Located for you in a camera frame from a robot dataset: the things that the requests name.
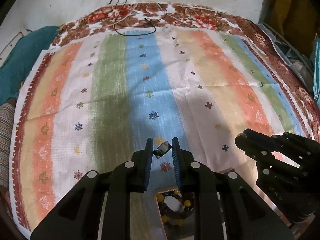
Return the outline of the silver metal tin box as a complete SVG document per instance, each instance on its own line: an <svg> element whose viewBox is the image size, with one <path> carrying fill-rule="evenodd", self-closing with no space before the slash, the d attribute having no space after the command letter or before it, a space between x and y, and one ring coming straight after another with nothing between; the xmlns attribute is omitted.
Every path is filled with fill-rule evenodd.
<svg viewBox="0 0 320 240"><path fill-rule="evenodd" d="M177 187L156 189L154 199L165 239L195 238L195 197Z"/></svg>

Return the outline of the striped colourful cloth mat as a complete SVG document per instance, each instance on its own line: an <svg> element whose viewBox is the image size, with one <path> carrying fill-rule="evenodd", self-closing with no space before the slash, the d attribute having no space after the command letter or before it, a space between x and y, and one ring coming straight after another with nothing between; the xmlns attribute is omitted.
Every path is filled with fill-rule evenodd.
<svg viewBox="0 0 320 240"><path fill-rule="evenodd" d="M25 237L90 170L113 170L179 139L213 171L249 185L235 145L250 128L318 139L319 110L262 34L163 27L95 34L40 53L18 96L10 151L12 216Z"/></svg>

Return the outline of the grey striped pillow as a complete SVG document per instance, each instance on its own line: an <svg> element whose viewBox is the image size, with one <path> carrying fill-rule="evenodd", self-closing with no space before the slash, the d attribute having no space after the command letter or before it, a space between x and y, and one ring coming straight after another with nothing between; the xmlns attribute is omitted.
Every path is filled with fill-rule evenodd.
<svg viewBox="0 0 320 240"><path fill-rule="evenodd" d="M8 188L9 186L9 157L12 128L14 123L15 107L10 103L1 105L0 119L0 161L1 161L1 186Z"/></svg>

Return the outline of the teal pillow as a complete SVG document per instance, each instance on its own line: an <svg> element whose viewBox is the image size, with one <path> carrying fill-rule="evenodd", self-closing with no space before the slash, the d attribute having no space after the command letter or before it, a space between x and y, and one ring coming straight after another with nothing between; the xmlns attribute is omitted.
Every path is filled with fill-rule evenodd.
<svg viewBox="0 0 320 240"><path fill-rule="evenodd" d="M56 38L58 26L46 26L22 37L1 66L1 104L17 98L41 51Z"/></svg>

